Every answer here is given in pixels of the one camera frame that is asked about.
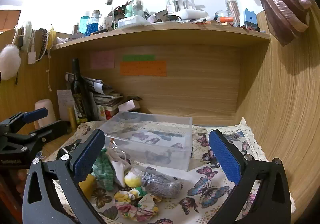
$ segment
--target jar lid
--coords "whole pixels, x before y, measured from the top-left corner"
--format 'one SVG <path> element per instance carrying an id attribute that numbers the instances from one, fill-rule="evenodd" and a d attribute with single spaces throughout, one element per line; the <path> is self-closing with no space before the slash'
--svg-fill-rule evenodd
<path id="1" fill-rule="evenodd" d="M 238 4 L 238 1 L 237 0 L 225 0 L 225 3 L 227 3 L 228 1 L 234 1 Z"/>

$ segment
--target toiletry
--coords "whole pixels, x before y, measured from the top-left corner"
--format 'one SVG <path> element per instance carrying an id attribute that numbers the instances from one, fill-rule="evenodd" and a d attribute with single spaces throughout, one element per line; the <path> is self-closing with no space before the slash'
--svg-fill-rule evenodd
<path id="1" fill-rule="evenodd" d="M 132 16 L 143 17 L 143 2 L 141 0 L 135 0 L 132 4 Z"/>
<path id="2" fill-rule="evenodd" d="M 100 11 L 94 10 L 92 12 L 92 17 L 90 17 L 87 21 L 87 28 L 85 30 L 85 36 L 89 36 L 89 35 L 91 35 L 91 33 L 98 31 L 99 18 L 100 18 Z"/>
<path id="3" fill-rule="evenodd" d="M 134 0 L 128 0 L 125 5 L 125 14 L 124 17 L 131 17 L 132 16 L 132 4 Z"/>
<path id="4" fill-rule="evenodd" d="M 79 32 L 81 32 L 83 34 L 85 33 L 85 30 L 87 28 L 87 21 L 90 18 L 89 15 L 90 15 L 90 12 L 86 11 L 84 13 L 84 16 L 82 16 L 80 19 Z"/>

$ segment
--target green fabric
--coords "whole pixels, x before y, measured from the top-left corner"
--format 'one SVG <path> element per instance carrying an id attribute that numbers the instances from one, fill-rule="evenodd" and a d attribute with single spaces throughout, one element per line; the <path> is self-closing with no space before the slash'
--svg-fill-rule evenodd
<path id="1" fill-rule="evenodd" d="M 93 173 L 97 178 L 100 185 L 102 185 L 107 191 L 113 190 L 113 169 L 110 161 L 106 155 L 106 149 L 103 148 L 98 155 L 98 158 L 92 166 Z"/>

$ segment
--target green sticky note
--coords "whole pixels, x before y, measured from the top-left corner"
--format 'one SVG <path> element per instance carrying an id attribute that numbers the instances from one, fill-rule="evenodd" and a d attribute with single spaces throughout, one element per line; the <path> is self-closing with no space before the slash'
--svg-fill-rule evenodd
<path id="1" fill-rule="evenodd" d="M 154 54 L 127 54 L 122 57 L 123 62 L 139 62 L 139 61 L 154 61 Z"/>

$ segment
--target plastic container lid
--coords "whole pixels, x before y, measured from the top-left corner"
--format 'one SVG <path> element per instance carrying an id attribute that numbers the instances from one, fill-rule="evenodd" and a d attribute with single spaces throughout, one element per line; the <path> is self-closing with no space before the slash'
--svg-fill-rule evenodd
<path id="1" fill-rule="evenodd" d="M 229 1 L 235 1 L 238 4 L 237 0 L 225 0 L 226 3 L 229 2 Z"/>

